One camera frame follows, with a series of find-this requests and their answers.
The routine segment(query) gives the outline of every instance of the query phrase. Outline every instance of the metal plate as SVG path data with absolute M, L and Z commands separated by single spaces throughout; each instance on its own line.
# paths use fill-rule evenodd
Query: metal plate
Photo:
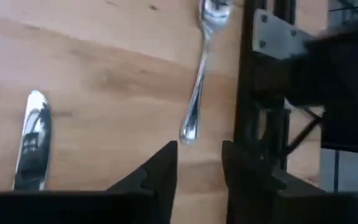
M 305 52 L 305 41 L 313 36 L 275 17 L 271 12 L 258 9 L 254 14 L 252 50 L 277 59 L 285 59 Z

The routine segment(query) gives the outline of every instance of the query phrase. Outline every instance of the screw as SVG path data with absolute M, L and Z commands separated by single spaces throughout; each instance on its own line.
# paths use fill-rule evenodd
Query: screw
M 265 46 L 266 46 L 266 42 L 264 42 L 263 40 L 259 41 L 260 48 L 264 48 Z
M 267 16 L 266 15 L 262 15 L 260 17 L 260 20 L 262 20 L 262 22 L 267 22 Z

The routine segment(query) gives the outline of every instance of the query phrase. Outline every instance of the table surface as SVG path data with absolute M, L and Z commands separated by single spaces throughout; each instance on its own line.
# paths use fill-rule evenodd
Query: table surface
M 0 0 L 0 191 L 9 190 L 31 90 L 52 107 L 52 190 L 103 190 L 178 139 L 201 52 L 195 0 Z M 221 141 L 232 139 L 241 1 L 211 49 L 200 137 L 179 145 L 173 223 L 224 223 Z M 298 3 L 297 25 L 325 27 L 325 0 Z M 308 122 L 291 117 L 291 138 Z M 319 132 L 288 169 L 316 182 Z

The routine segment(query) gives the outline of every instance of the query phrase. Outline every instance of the knife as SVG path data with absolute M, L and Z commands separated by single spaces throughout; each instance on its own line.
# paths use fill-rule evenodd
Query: knife
M 31 91 L 25 108 L 14 190 L 44 190 L 50 157 L 51 114 L 47 99 Z

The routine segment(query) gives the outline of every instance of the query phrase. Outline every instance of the silver knife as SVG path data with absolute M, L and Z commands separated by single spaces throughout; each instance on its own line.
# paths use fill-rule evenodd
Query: silver knife
M 44 190 L 50 157 L 51 114 L 47 99 L 34 90 L 27 99 L 14 190 Z

